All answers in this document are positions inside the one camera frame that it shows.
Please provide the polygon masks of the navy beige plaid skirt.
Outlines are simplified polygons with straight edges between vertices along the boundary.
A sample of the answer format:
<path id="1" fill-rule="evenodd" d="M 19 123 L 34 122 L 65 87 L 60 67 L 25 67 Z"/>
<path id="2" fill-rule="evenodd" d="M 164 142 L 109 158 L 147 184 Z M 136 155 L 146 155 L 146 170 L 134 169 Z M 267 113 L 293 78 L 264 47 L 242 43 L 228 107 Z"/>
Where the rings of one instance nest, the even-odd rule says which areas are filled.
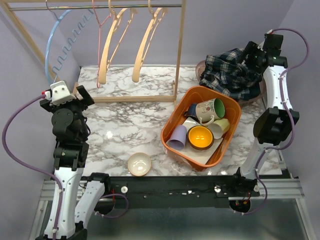
<path id="1" fill-rule="evenodd" d="M 236 101 L 249 101 L 260 95 L 262 75 L 239 63 L 243 48 L 234 48 L 217 55 L 207 55 L 199 85 Z"/>

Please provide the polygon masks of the light blue hanger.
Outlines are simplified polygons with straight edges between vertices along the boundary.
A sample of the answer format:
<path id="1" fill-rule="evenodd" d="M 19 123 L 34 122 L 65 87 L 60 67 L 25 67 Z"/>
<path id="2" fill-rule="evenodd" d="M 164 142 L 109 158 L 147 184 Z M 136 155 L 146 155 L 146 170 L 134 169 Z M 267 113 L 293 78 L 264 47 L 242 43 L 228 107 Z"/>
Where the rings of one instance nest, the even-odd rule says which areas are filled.
<path id="1" fill-rule="evenodd" d="M 73 45 L 77 42 L 78 36 L 82 33 L 83 29 L 86 27 L 87 22 L 94 16 L 94 11 L 90 8 L 87 9 L 89 14 L 82 15 L 81 20 L 77 23 L 75 29 L 72 30 L 72 37 L 67 38 L 67 45 L 62 47 L 63 55 L 59 55 L 57 57 L 58 66 L 50 67 L 50 53 L 51 53 L 51 45 L 53 42 L 54 34 L 58 29 L 60 23 L 63 19 L 72 11 L 73 9 L 67 9 L 64 13 L 62 13 L 54 23 L 51 32 L 49 34 L 46 49 L 45 49 L 45 57 L 44 57 L 44 71 L 49 85 L 54 84 L 58 79 L 58 73 L 62 69 L 64 65 L 64 61 L 68 58 L 69 52 L 72 50 Z"/>

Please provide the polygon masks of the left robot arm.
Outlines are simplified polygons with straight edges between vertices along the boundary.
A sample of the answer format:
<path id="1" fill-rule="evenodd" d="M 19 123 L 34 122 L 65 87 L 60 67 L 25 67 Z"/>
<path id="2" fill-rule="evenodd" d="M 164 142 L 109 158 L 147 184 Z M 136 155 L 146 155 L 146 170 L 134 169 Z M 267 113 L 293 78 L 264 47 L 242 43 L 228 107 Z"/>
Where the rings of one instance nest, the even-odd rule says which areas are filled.
<path id="1" fill-rule="evenodd" d="M 70 92 L 64 81 L 50 85 L 40 106 L 52 113 L 52 133 L 56 144 L 53 151 L 55 188 L 51 212 L 44 233 L 39 240 L 85 240 L 87 226 L 100 198 L 111 191 L 109 175 L 93 173 L 88 178 L 84 194 L 77 199 L 79 184 L 89 152 L 91 133 L 83 115 L 94 100 L 81 85 Z"/>

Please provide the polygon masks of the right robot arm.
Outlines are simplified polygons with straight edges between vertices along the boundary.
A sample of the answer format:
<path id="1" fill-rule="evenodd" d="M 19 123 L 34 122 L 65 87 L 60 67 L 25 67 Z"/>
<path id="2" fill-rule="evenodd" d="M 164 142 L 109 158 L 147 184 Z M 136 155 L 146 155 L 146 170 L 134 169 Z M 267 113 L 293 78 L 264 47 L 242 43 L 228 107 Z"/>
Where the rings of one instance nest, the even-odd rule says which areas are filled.
<path id="1" fill-rule="evenodd" d="M 293 136 L 293 127 L 300 114 L 293 110 L 287 89 L 287 58 L 281 56 L 283 35 L 273 32 L 264 35 L 264 41 L 249 41 L 238 63 L 262 74 L 266 84 L 267 107 L 253 126 L 254 142 L 247 159 L 238 168 L 230 191 L 248 195 L 257 188 L 260 170 L 272 150 L 279 150 L 281 142 Z"/>

